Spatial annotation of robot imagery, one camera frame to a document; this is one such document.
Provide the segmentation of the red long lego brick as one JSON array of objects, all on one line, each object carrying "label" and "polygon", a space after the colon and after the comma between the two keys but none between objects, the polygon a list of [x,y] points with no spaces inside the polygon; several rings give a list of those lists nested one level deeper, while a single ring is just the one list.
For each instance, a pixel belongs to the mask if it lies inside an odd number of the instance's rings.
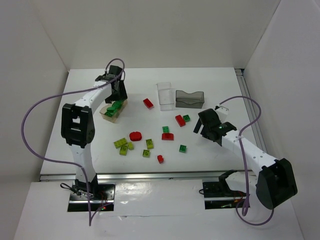
[{"label": "red long lego brick", "polygon": [[149,110],[154,107],[154,104],[148,98],[145,98],[143,103]]}]

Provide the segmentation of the green small lego brick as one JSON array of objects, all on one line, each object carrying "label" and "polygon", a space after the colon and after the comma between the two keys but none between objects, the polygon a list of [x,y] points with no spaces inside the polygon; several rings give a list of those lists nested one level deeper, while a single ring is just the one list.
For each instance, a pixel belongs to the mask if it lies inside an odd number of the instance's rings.
[{"label": "green small lego brick", "polygon": [[168,127],[168,126],[163,126],[163,127],[162,127],[162,132],[163,132],[163,133],[169,133],[169,132],[170,132],[169,127]]}]

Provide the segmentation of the red arched lego brick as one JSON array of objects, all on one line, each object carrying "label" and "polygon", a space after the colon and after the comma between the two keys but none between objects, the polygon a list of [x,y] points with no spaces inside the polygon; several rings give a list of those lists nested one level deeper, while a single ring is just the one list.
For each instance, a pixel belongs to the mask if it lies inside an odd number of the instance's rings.
[{"label": "red arched lego brick", "polygon": [[174,134],[173,133],[162,133],[161,139],[163,141],[173,141],[174,140]]}]

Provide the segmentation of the red round lego piece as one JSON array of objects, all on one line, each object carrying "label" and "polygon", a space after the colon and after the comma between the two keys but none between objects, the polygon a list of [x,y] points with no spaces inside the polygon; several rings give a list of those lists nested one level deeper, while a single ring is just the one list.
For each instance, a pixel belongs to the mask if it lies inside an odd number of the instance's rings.
[{"label": "red round lego piece", "polygon": [[133,131],[129,134],[129,138],[133,142],[137,142],[142,140],[142,134],[139,131]]}]

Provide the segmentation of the small red lego piece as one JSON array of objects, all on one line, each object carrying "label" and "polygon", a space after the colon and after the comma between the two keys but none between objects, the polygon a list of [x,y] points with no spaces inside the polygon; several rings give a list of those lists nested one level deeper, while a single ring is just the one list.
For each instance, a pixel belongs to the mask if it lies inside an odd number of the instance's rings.
[{"label": "small red lego piece", "polygon": [[158,155],[158,156],[157,156],[157,160],[158,160],[158,163],[159,163],[159,164],[164,163],[164,157],[163,157],[162,155]]}]

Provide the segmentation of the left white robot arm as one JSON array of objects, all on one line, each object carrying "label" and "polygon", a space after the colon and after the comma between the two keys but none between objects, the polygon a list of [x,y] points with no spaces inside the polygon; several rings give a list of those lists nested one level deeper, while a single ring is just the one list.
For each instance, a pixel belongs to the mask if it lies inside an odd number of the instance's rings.
[{"label": "left white robot arm", "polygon": [[110,65],[103,75],[94,82],[88,91],[75,103],[66,103],[62,107],[61,136],[72,152],[74,163],[81,165],[76,171],[75,189],[98,194],[98,177],[93,167],[91,142],[95,137],[94,113],[105,102],[113,108],[111,115],[122,107],[128,98],[122,75],[124,70]]}]

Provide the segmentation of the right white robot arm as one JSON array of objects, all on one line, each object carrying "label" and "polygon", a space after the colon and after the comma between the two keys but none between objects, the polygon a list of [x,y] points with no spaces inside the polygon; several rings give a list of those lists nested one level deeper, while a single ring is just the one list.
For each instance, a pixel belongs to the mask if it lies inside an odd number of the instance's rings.
[{"label": "right white robot arm", "polygon": [[201,111],[198,117],[194,133],[200,133],[239,158],[246,158],[249,169],[257,176],[256,196],[264,207],[272,210],[298,193],[292,164],[287,159],[276,159],[263,152],[240,136],[240,131],[230,122],[221,122],[212,108]]}]

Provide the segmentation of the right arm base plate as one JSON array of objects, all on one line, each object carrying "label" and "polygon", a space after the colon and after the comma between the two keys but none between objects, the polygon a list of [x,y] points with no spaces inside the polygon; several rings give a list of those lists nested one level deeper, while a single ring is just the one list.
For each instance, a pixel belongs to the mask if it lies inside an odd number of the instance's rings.
[{"label": "right arm base plate", "polygon": [[236,170],[229,170],[218,177],[217,181],[207,181],[202,183],[202,189],[198,191],[204,197],[204,207],[211,209],[234,209],[237,204],[243,206],[246,193],[239,190],[231,190],[226,182],[231,174]]}]

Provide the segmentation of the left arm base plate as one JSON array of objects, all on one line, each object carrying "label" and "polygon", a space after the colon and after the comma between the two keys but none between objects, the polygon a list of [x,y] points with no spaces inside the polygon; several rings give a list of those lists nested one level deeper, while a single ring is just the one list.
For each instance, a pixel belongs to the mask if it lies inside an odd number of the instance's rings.
[{"label": "left arm base plate", "polygon": [[[89,195],[91,211],[95,212],[98,208],[101,208],[101,212],[113,212],[114,211],[114,199],[115,199],[115,184],[103,183],[98,187],[97,195],[92,193]],[[88,199],[86,191],[76,191],[75,185],[72,185],[67,211],[72,212],[87,212]]]}]

